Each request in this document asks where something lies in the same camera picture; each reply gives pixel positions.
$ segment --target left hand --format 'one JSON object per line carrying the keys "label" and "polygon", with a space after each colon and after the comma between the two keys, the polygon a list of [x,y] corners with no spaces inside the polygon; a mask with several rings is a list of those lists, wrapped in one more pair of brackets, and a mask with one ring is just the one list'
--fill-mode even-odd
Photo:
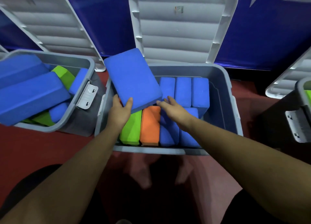
{"label": "left hand", "polygon": [[131,115],[133,106],[133,98],[129,98],[126,105],[122,107],[119,97],[116,94],[113,98],[113,104],[108,114],[107,127],[112,127],[121,133],[124,125],[127,123]]}

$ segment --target orange yoga block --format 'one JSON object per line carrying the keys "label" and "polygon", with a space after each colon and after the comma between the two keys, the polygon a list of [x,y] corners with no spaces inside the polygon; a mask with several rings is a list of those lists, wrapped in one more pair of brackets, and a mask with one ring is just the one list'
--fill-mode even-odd
{"label": "orange yoga block", "polygon": [[142,145],[158,146],[160,137],[159,106],[149,106],[142,111],[142,124],[140,129],[140,142]]}

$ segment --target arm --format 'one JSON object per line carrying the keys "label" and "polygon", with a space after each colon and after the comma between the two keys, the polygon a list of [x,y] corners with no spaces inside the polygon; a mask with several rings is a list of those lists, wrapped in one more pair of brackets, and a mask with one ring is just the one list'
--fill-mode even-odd
{"label": "arm", "polygon": [[199,120],[168,98],[157,104],[266,211],[290,223],[311,222],[311,165]]}
{"label": "arm", "polygon": [[117,95],[113,100],[106,128],[22,199],[0,224],[75,224],[80,221],[131,114],[132,98],[124,108]]}

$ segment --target forearm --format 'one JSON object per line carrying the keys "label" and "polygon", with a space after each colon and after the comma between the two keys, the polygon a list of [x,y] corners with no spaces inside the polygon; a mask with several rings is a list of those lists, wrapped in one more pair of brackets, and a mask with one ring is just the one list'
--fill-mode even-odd
{"label": "forearm", "polygon": [[202,120],[193,119],[189,133],[268,212],[311,221],[309,164]]}
{"label": "forearm", "polygon": [[118,135],[114,128],[103,130],[30,192],[0,223],[78,223]]}

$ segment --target hand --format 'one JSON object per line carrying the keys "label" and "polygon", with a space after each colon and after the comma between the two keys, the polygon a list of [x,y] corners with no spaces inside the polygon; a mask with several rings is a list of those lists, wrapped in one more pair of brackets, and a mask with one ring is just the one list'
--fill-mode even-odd
{"label": "hand", "polygon": [[107,127],[112,127],[121,133],[124,125],[130,118],[132,106],[132,97],[128,99],[125,107],[122,107],[119,101],[119,96],[116,94],[113,98],[113,104],[108,114]]}
{"label": "hand", "polygon": [[180,129],[185,132],[189,132],[192,121],[196,118],[188,113],[181,105],[170,96],[164,99],[164,101],[157,101],[157,105],[160,106],[166,112],[167,116],[177,123]]}

